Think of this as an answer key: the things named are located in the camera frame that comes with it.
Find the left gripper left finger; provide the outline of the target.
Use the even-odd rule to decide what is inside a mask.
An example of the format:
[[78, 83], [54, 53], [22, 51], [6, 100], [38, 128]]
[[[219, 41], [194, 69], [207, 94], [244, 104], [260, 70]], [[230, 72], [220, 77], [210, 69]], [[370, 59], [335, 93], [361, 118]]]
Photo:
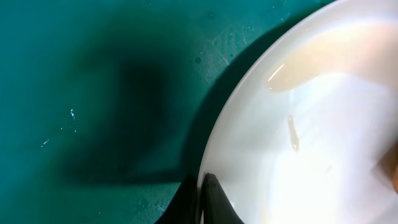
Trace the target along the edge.
[[155, 224], [195, 224], [197, 180], [187, 175]]

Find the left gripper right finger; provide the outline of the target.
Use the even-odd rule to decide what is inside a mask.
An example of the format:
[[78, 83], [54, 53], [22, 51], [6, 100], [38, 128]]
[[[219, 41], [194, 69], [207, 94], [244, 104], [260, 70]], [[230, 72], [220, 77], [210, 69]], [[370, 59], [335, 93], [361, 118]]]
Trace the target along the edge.
[[216, 175], [207, 173], [201, 186], [204, 224], [243, 224], [228, 200]]

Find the white plate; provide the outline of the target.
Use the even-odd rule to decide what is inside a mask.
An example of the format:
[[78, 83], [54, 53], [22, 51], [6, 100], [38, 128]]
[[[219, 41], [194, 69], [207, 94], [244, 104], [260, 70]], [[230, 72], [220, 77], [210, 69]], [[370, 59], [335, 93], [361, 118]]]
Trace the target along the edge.
[[200, 174], [244, 223], [396, 223], [397, 0], [335, 1], [248, 70]]

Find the green yellow sponge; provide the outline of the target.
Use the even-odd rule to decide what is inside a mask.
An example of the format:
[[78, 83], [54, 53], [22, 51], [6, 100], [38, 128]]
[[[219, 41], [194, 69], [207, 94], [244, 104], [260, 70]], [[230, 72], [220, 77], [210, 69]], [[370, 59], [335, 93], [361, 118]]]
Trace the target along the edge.
[[381, 160], [384, 173], [392, 182], [392, 188], [397, 193], [397, 148], [388, 151]]

